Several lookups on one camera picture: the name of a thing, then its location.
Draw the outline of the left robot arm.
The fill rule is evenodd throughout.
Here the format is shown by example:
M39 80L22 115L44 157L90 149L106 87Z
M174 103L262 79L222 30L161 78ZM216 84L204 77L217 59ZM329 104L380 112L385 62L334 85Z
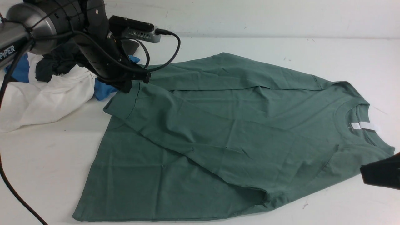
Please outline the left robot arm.
M148 83L151 73L130 61L110 27L103 0L25 0L1 18L1 68L17 55L45 55L73 40L83 67L128 93L132 81Z

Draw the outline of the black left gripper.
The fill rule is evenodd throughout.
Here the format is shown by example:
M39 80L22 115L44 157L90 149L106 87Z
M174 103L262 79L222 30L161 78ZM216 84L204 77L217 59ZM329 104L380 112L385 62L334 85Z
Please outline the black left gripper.
M109 30L109 21L103 0L79 0L84 17L82 29L75 31L74 41L98 79L119 91L128 93L132 81L149 83L151 73L130 61L122 43Z

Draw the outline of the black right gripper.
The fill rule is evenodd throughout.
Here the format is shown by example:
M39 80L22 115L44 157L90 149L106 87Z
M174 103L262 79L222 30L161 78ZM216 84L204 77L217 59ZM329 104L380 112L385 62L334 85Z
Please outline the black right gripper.
M400 153L360 168L366 185L400 189Z

